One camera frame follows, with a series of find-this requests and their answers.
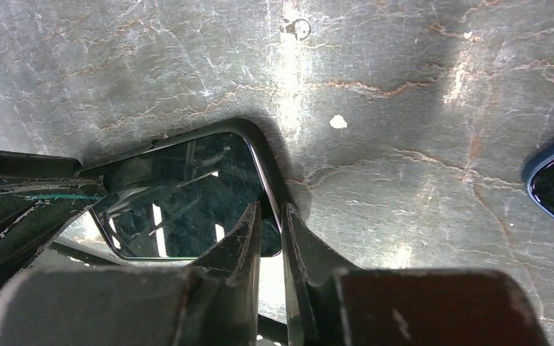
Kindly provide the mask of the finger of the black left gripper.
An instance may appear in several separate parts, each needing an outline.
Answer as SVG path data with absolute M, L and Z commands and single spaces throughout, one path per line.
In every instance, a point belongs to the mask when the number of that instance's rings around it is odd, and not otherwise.
M 0 290 L 106 196 L 77 159 L 0 151 Z

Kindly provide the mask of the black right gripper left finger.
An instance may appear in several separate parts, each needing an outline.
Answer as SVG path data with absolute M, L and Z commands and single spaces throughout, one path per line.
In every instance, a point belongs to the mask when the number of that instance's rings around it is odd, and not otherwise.
M 261 210 L 184 267 L 41 268 L 0 294 L 0 345 L 254 345 Z

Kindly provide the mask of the dark smartphone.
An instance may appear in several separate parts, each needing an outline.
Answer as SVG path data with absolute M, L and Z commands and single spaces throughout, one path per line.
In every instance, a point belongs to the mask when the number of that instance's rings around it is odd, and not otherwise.
M 252 148 L 215 133 L 152 149 L 100 169 L 107 195 L 92 216 L 126 260 L 191 260 L 219 243 L 250 203 L 261 210 L 261 254 L 281 251 L 281 235 Z

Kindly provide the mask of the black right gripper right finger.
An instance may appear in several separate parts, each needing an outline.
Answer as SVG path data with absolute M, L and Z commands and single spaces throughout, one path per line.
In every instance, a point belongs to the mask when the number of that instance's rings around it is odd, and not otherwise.
M 524 291 L 483 268 L 364 270 L 281 208 L 290 345 L 546 345 Z

